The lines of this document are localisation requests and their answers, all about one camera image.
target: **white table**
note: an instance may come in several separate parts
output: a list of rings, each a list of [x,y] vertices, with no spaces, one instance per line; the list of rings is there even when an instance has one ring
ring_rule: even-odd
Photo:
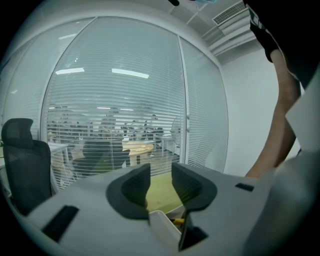
[[[67,144],[59,144],[59,143],[54,143],[54,142],[49,142],[48,143],[50,152],[55,153],[60,151],[61,153],[63,152],[65,155],[65,161],[66,163],[69,162],[69,156],[68,156],[68,145]],[[4,157],[0,158],[0,179],[2,181],[2,184],[4,188],[9,192],[9,195],[11,195],[11,190],[9,186],[9,181],[7,177],[7,172],[6,172],[6,165],[5,165],[5,159]]]
[[[170,135],[167,135],[167,136],[164,135],[164,136],[157,137],[157,140],[161,140],[161,148],[162,148],[161,155],[162,155],[162,157],[164,157],[165,148],[168,147],[168,141],[173,141],[173,138]],[[175,154],[175,147],[173,145],[172,146],[172,155],[174,155],[174,154]]]

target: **ventilation grille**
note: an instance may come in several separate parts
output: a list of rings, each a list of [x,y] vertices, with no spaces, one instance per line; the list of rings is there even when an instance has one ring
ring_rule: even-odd
[[[247,10],[248,8],[245,6],[244,2],[241,0],[240,2],[232,5],[230,8],[224,10],[212,20],[220,26],[222,23],[230,20],[232,17],[236,16],[239,13]]]

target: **human arm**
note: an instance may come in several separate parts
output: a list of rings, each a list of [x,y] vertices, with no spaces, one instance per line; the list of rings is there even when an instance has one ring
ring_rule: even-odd
[[[279,49],[274,49],[270,58],[278,80],[278,100],[265,145],[246,177],[258,178],[265,170],[278,166],[286,159],[296,139],[285,115],[301,94],[300,83],[288,72]]]

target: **wooden table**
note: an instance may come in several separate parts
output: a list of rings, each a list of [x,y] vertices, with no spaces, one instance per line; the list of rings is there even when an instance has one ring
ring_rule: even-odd
[[[136,164],[140,165],[140,156],[147,154],[154,149],[154,145],[145,144],[140,141],[123,141],[123,151],[130,150],[129,157],[136,157]]]

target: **fluorescent light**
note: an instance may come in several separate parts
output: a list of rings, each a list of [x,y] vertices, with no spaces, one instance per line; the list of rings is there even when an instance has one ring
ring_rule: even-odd
[[[140,78],[148,78],[148,74],[143,74],[143,73],[138,73],[134,71],[129,71],[129,70],[124,70],[124,69],[116,69],[112,68],[112,73],[118,73],[118,74],[124,74],[124,75],[130,75],[130,76],[135,76],[135,77],[140,77]]]
[[[65,38],[71,38],[71,37],[74,37],[76,34],[70,34],[70,35],[65,35],[65,36],[62,36],[62,37],[59,37],[59,39],[65,39]]]
[[[79,67],[79,68],[62,69],[55,73],[57,75],[61,75],[61,74],[70,74],[70,73],[78,73],[78,72],[85,72],[85,70],[82,67]]]

